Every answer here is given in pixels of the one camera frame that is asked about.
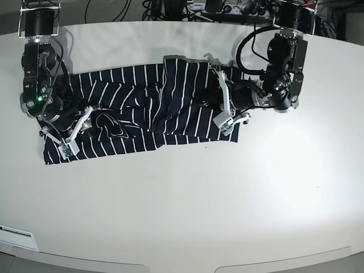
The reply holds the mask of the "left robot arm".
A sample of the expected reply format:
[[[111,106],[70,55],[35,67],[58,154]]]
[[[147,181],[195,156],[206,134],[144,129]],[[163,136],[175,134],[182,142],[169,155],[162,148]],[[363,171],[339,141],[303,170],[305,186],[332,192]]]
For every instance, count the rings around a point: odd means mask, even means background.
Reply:
[[[269,25],[254,29],[239,43],[235,59],[238,69],[249,79],[224,80],[223,88],[214,83],[211,88],[194,96],[200,107],[225,110],[224,102],[241,117],[251,109],[274,109],[285,112],[296,108],[304,79],[303,66],[308,43],[304,35],[313,35],[316,20],[316,2],[309,1],[247,1],[239,7],[239,13],[223,1],[206,1],[203,11],[217,15],[224,22],[231,17],[236,23],[242,17],[243,24],[256,24],[257,18],[268,15]],[[259,34],[275,31],[268,44],[265,69],[249,69],[241,60],[247,43],[254,44]]]

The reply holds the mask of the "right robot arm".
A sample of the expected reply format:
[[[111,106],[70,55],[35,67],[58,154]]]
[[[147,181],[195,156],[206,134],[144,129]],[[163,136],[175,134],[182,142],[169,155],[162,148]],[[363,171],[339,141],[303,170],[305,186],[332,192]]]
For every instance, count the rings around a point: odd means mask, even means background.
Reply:
[[[79,100],[69,90],[64,48],[53,47],[53,43],[61,44],[56,38],[60,10],[61,1],[22,1],[18,23],[18,36],[26,40],[21,57],[21,110],[58,133],[71,130],[82,113]]]

